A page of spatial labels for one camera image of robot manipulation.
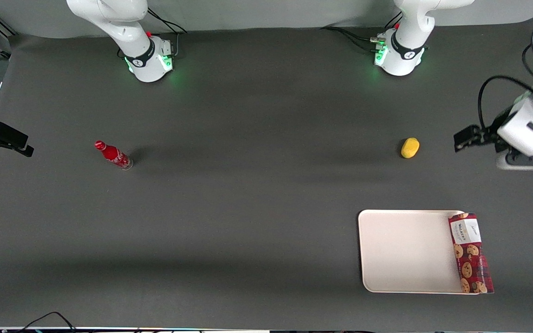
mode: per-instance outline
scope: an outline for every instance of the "black cable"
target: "black cable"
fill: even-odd
[[[56,312],[56,311],[53,311],[53,312],[48,312],[48,314],[45,314],[44,316],[38,318],[37,320],[33,320],[31,322],[28,323],[28,325],[24,326],[24,328],[20,329],[19,331],[17,332],[23,332],[25,331],[28,327],[31,327],[32,324],[34,324],[35,322],[39,321],[39,320],[42,320],[43,318],[47,317],[47,316],[50,316],[52,314],[56,314],[57,316],[61,317],[61,319],[63,321],[65,321],[65,323],[67,324],[67,326],[69,327],[69,329],[71,329],[71,332],[72,333],[75,333],[75,326],[73,326],[68,320],[67,318],[65,318],[62,314],[60,314],[59,312]]]
[[[491,82],[493,80],[497,80],[497,79],[507,80],[507,81],[513,82],[513,83],[519,85],[520,87],[526,89],[527,91],[533,93],[533,88],[531,86],[525,84],[524,82],[522,82],[520,80],[517,80],[516,78],[512,78],[511,76],[495,75],[495,76],[491,76],[490,78],[488,78],[483,83],[483,85],[480,86],[480,90],[478,91],[478,120],[480,122],[480,127],[483,130],[486,129],[486,126],[484,125],[483,107],[482,107],[483,92],[484,92],[484,89],[486,88],[487,84],[489,84],[489,82]]]
[[[527,72],[533,77],[533,70],[527,64],[527,59],[526,59],[527,51],[530,49],[531,46],[532,44],[529,44],[528,46],[526,46],[526,48],[522,52],[522,63],[524,64],[524,67],[527,70]]]
[[[327,25],[326,27],[322,27],[321,29],[338,31],[338,32],[341,32],[341,33],[343,33],[343,34],[347,34],[347,35],[349,35],[349,36],[352,36],[352,37],[355,38],[355,39],[358,39],[358,40],[364,40],[364,41],[366,41],[366,42],[368,42],[368,41],[370,40],[369,38],[359,36],[359,35],[357,35],[357,34],[354,34],[353,32],[350,32],[350,31],[347,30],[347,29],[343,29],[343,28],[339,28],[339,27],[332,27],[332,26],[330,26],[330,25]]]
[[[150,14],[152,14],[152,16],[155,17],[156,19],[159,19],[161,22],[164,22],[165,25],[168,25],[168,24],[170,24],[170,25],[175,25],[175,26],[178,27],[180,30],[182,30],[182,32],[184,32],[185,34],[188,34],[188,31],[184,30],[184,28],[182,28],[180,25],[177,25],[177,24],[174,23],[174,22],[170,22],[170,21],[167,21],[167,20],[165,20],[165,19],[162,19],[159,15],[157,15],[157,14],[156,14],[151,8],[149,8],[149,7],[148,7],[148,12],[149,12]]]
[[[332,30],[332,31],[338,31],[340,32],[341,34],[343,34],[343,36],[349,38],[349,40],[357,47],[359,47],[361,50],[364,50],[364,51],[370,51],[369,49],[366,49],[364,46],[362,46],[361,44],[359,44],[356,40],[353,40],[353,38],[351,38],[351,35],[350,34],[347,34],[346,32],[342,31],[344,29],[334,29],[335,27],[322,27],[320,29],[324,29],[324,30]]]
[[[388,23],[386,23],[386,24],[384,25],[384,31],[385,31],[387,28],[391,27],[391,26],[392,26],[392,25],[391,25],[392,21],[394,21],[394,20],[395,20],[399,15],[401,15],[401,14],[402,14],[402,11],[400,11],[399,13],[397,13],[396,16],[392,17],[392,19],[390,19],[390,21],[388,21]],[[396,21],[396,23],[400,22],[400,20],[402,20],[402,16],[398,19],[398,21]]]
[[[149,12],[153,17],[155,17],[156,19],[159,19],[162,23],[164,23],[168,28],[170,28],[170,30],[172,30],[172,32],[174,32],[174,34],[178,34],[178,32],[176,32],[176,30],[174,30],[174,28],[172,28],[171,25],[169,25],[168,23],[166,23],[163,19],[161,19],[159,16],[157,16],[156,14],[152,13],[152,12]]]

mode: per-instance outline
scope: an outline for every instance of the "green led light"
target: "green led light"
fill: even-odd
[[[127,57],[124,58],[124,61],[127,63],[127,66],[129,66],[129,72],[133,73],[133,68],[131,68],[131,64],[127,60]]]
[[[376,60],[374,61],[374,63],[377,65],[377,66],[381,66],[383,63],[384,63],[384,60],[385,60],[385,56],[388,54],[388,47],[387,46],[383,46],[381,48],[381,50],[378,51],[378,55],[376,55]]]

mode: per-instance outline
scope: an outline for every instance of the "dark gray table surface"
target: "dark gray table surface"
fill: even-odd
[[[16,38],[0,121],[36,151],[0,149],[0,325],[533,332],[533,173],[452,146],[488,76],[530,82],[532,28],[436,28],[403,78],[336,32],[193,33],[152,84],[109,38]],[[491,84],[487,122],[521,92]],[[495,294],[366,291],[364,209],[478,213]]]

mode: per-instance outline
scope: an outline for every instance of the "coca-cola bottle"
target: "coca-cola bottle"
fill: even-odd
[[[131,169],[131,166],[133,166],[133,160],[131,160],[125,153],[121,152],[115,146],[109,146],[102,141],[96,141],[96,143],[93,145],[97,150],[102,152],[106,160],[112,162],[121,169],[129,170]]]

